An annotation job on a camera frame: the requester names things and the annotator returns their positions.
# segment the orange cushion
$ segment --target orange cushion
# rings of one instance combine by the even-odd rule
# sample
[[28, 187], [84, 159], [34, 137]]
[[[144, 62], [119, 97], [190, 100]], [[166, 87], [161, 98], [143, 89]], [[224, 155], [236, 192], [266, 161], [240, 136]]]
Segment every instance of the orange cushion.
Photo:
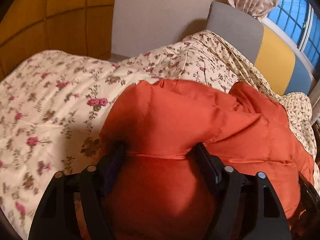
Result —
[[105, 153], [128, 144], [106, 198], [119, 240], [203, 238], [216, 202], [188, 154], [198, 142], [241, 173], [265, 172], [288, 218], [300, 201], [298, 173], [313, 182], [313, 159], [284, 108], [245, 83], [226, 94], [192, 81], [140, 82], [115, 102], [100, 137]]

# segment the white wall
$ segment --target white wall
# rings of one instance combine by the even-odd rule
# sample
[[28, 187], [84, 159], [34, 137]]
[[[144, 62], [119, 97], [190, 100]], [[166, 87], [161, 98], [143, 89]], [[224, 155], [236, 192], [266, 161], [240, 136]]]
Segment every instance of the white wall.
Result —
[[116, 0], [112, 53], [134, 57], [204, 30], [212, 1]]

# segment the window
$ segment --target window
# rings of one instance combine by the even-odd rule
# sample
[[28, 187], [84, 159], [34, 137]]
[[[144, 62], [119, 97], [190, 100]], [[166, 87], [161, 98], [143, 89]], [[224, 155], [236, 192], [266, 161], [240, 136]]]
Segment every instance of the window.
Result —
[[280, 0], [267, 16], [315, 68], [320, 56], [320, 20], [307, 0]]

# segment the blue window grille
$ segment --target blue window grille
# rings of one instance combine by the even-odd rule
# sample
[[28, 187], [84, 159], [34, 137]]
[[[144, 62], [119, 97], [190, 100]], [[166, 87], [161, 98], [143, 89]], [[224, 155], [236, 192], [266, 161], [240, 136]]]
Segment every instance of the blue window grille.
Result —
[[316, 67], [320, 55], [320, 20], [316, 14], [313, 14], [310, 35], [303, 52], [311, 64]]
[[278, 6], [267, 17], [299, 46], [305, 31], [307, 15], [307, 0], [280, 0]]

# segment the floral blanket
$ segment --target floral blanket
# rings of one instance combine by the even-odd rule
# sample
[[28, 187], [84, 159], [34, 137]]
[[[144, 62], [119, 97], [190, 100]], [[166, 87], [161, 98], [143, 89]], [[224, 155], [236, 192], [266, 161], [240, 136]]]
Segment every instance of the floral blanket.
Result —
[[[22, 62], [0, 84], [0, 206], [23, 239], [53, 174], [97, 163], [99, 132], [121, 92], [140, 80], [161, 78], [193, 80], [224, 92], [239, 80], [249, 83], [285, 107], [292, 132], [315, 158], [308, 97], [276, 95], [244, 56], [210, 31], [117, 64], [47, 50]], [[320, 192], [316, 165], [314, 177]]]

